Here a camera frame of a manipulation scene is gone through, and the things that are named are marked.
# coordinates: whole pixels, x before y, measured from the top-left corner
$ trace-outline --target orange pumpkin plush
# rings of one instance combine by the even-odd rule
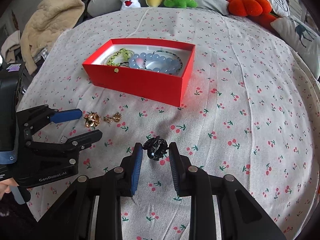
[[[236,16],[259,16],[268,14],[272,6],[268,0],[227,0],[229,2],[228,11]]]
[[[248,16],[248,18],[278,36],[276,30],[270,25],[270,23],[278,19],[278,17],[272,14],[261,14],[259,16]]]

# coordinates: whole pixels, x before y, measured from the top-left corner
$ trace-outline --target bed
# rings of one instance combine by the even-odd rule
[[[196,45],[180,107],[91,84],[82,62],[110,38],[121,37]],[[132,153],[136,142],[160,135],[208,174],[233,174],[286,238],[294,239],[318,201],[319,96],[318,82],[298,54],[246,18],[137,8],[65,31],[19,110],[48,104],[103,116],[119,111],[121,126],[100,124],[102,139],[81,152],[79,175],[103,175]],[[87,131],[80,119],[49,125],[34,140],[60,142]],[[30,189],[28,206],[37,220],[75,178]],[[121,217],[124,239],[188,239],[190,198],[175,193],[167,158],[154,162],[144,156],[138,190],[122,199]]]

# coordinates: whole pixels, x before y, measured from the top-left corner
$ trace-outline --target deer print pillow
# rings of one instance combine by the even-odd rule
[[[320,37],[312,29],[291,15],[276,19],[271,26],[307,64],[313,76],[320,76]]]

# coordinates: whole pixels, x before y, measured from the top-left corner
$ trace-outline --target black hair claw clip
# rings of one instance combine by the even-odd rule
[[[160,136],[150,138],[144,143],[142,148],[147,150],[148,157],[154,161],[162,159],[169,149],[167,141],[160,139]]]

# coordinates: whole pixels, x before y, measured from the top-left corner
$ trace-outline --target yellow-green beaded bracelet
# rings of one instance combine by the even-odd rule
[[[119,66],[120,63],[114,63],[113,61],[116,59],[116,57],[121,55],[123,56],[124,61],[126,62],[129,60],[129,58],[131,58],[134,55],[134,52],[132,50],[122,48],[119,51],[116,51],[110,56],[106,57],[103,61],[103,65]]]

